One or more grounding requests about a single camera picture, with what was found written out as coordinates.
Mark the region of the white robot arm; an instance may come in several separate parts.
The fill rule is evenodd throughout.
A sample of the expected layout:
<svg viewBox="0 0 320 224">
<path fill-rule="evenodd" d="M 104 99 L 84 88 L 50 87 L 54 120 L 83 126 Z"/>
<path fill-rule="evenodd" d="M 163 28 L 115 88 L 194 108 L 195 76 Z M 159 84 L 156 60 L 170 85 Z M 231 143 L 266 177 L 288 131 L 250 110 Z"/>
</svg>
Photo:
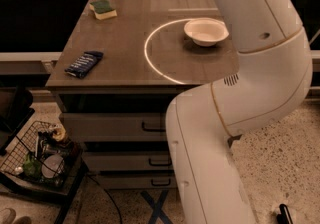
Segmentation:
<svg viewBox="0 0 320 224">
<path fill-rule="evenodd" d="M 290 0 L 214 0 L 239 70 L 178 95 L 166 133 L 187 224 L 256 224 L 228 141 L 293 111 L 306 97 L 312 57 Z"/>
</svg>

